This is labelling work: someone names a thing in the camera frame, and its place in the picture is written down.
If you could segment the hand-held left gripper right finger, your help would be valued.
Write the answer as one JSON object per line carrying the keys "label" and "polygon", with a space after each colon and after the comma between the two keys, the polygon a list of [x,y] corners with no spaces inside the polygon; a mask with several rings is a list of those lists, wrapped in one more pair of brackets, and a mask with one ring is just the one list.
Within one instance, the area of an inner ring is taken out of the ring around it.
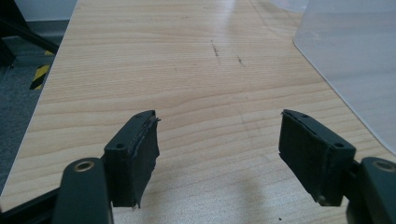
{"label": "hand-held left gripper right finger", "polygon": [[343,174],[353,163],[355,147],[312,117],[284,109],[278,150],[316,203],[341,204]]}

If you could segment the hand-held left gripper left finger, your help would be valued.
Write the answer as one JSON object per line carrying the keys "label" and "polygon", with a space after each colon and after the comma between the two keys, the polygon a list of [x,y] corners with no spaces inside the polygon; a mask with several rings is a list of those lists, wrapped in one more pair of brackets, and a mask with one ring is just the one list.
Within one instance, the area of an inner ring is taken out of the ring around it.
{"label": "hand-held left gripper left finger", "polygon": [[140,206],[160,155],[154,110],[132,116],[105,146],[107,186],[114,207]]}

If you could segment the translucent white plastic sheet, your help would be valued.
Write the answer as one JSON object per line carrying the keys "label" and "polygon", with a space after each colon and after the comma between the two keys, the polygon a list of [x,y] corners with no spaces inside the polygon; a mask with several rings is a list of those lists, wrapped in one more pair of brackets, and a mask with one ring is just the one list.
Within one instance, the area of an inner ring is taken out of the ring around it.
{"label": "translucent white plastic sheet", "polygon": [[396,155],[396,0],[270,0],[301,12],[294,46]]}

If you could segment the yellow black hazard tape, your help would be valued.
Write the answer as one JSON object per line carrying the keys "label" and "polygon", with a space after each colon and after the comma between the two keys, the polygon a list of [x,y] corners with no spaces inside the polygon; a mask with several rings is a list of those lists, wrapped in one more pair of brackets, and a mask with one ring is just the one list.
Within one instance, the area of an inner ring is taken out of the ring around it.
{"label": "yellow black hazard tape", "polygon": [[44,55],[49,56],[49,61],[47,63],[43,63],[42,65],[38,66],[37,69],[35,70],[35,76],[29,87],[30,90],[41,90],[44,85],[46,75],[50,71],[50,67],[52,65],[55,54],[46,50]]}

